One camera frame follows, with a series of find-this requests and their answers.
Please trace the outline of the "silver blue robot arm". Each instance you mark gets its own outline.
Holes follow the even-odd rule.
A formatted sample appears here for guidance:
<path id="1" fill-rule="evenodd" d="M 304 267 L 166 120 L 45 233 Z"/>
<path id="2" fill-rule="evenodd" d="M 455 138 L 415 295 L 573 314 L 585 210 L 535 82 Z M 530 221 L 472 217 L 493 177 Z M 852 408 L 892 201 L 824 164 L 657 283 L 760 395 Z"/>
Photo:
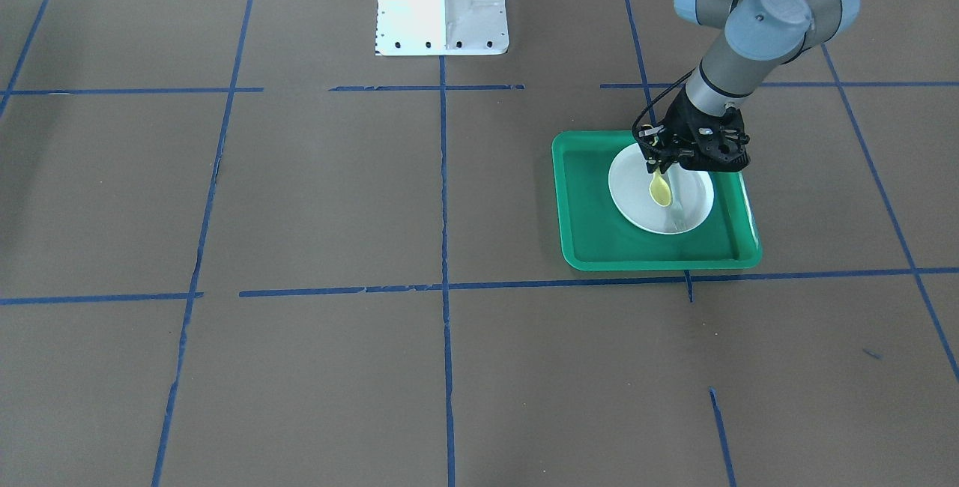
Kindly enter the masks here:
<path id="1" fill-rule="evenodd" d="M 635 121 L 632 134 L 650 173 L 741 172 L 750 142 L 741 106 L 783 64 L 853 25 L 861 0 L 674 0 L 686 22 L 719 35 L 658 123 Z"/>

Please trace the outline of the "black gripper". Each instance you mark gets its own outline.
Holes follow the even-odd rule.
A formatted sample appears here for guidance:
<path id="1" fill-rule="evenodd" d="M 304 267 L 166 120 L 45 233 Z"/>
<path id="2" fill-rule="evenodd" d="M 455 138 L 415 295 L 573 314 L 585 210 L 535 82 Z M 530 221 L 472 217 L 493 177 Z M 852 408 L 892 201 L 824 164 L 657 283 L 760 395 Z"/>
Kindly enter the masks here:
<path id="1" fill-rule="evenodd" d="M 661 145 L 641 145 L 647 172 L 667 174 L 669 167 L 678 165 L 685 170 L 723 170 L 724 163 L 717 160 L 713 150 L 700 147 L 699 139 L 705 136 L 707 145 L 719 145 L 713 142 L 713 135 L 702 135 L 699 129 L 715 132 L 721 127 L 721 116 L 706 114 L 692 103 L 686 90 L 681 90 L 668 107 L 662 126 L 665 128 L 668 149 Z"/>

